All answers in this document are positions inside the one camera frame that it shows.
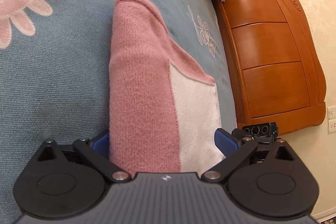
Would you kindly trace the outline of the pink and cream sweater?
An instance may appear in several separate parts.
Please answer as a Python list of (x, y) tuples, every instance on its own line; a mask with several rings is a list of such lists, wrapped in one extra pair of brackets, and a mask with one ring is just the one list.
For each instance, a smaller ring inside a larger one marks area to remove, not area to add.
[(170, 37), (149, 0), (115, 0), (110, 81), (112, 163), (131, 175), (203, 173), (223, 158), (217, 86)]

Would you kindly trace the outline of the wooden headboard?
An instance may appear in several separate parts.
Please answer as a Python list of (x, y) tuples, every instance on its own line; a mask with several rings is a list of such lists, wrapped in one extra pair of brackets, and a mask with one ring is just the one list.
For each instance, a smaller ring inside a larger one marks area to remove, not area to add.
[(299, 0), (213, 0), (239, 127), (320, 125), (326, 80)]

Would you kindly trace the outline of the teal floral bed sheet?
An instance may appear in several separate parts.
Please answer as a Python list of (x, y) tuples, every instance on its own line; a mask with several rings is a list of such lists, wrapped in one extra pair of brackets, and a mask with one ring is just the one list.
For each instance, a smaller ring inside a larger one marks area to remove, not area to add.
[[(217, 85), (221, 125), (236, 111), (211, 0), (149, 0), (172, 39)], [(20, 216), (14, 182), (41, 142), (92, 138), (109, 126), (114, 0), (1, 0), (1, 223)]]

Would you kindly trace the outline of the white wall socket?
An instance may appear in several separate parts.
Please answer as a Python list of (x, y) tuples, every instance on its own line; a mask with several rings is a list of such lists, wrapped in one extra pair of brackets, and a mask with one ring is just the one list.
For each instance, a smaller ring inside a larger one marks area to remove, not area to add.
[(336, 132), (336, 106), (329, 106), (327, 108), (328, 133)]

